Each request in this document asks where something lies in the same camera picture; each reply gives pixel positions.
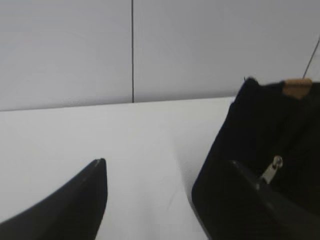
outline metal zipper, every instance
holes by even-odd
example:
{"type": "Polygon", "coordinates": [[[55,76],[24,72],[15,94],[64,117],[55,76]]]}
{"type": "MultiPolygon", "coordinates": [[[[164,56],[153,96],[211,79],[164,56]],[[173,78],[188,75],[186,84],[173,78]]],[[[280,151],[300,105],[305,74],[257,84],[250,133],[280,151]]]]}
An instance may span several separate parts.
{"type": "Polygon", "coordinates": [[[272,179],[274,179],[277,171],[282,168],[283,164],[284,161],[282,156],[274,156],[273,162],[266,168],[260,179],[264,180],[267,184],[270,184],[272,179]]]}

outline white wall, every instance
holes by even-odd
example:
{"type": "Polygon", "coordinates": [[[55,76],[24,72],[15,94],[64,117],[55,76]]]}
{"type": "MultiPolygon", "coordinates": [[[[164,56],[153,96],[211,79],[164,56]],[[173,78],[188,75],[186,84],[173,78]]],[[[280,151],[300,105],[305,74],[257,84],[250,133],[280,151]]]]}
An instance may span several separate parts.
{"type": "Polygon", "coordinates": [[[0,0],[0,110],[131,101],[131,0],[0,0]]]}
{"type": "Polygon", "coordinates": [[[234,94],[244,76],[302,77],[318,0],[134,0],[136,101],[234,94]]]}

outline white table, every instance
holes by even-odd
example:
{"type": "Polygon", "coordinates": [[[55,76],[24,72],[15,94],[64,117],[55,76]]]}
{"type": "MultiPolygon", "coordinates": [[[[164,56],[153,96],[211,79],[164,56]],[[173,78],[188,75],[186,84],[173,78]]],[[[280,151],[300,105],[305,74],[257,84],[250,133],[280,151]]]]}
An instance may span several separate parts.
{"type": "Polygon", "coordinates": [[[0,222],[105,158],[97,240],[207,239],[191,189],[233,99],[0,112],[0,222]]]}

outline black fabric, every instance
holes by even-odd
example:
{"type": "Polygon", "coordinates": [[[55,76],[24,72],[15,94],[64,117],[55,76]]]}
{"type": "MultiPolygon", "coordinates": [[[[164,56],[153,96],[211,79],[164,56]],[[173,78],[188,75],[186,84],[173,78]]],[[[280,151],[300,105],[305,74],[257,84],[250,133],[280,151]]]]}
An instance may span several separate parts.
{"type": "Polygon", "coordinates": [[[309,95],[297,100],[282,94],[283,86],[283,82],[261,86],[249,78],[229,108],[192,189],[195,209],[211,235],[222,239],[292,238],[285,227],[278,228],[279,223],[264,213],[264,207],[258,207],[250,193],[243,192],[244,185],[237,182],[241,180],[231,183],[232,175],[222,173],[224,161],[239,161],[258,178],[275,155],[282,156],[283,168],[271,182],[273,191],[320,216],[320,87],[314,83],[309,95]],[[255,215],[241,213],[243,198],[257,206],[247,208],[255,215]]]}

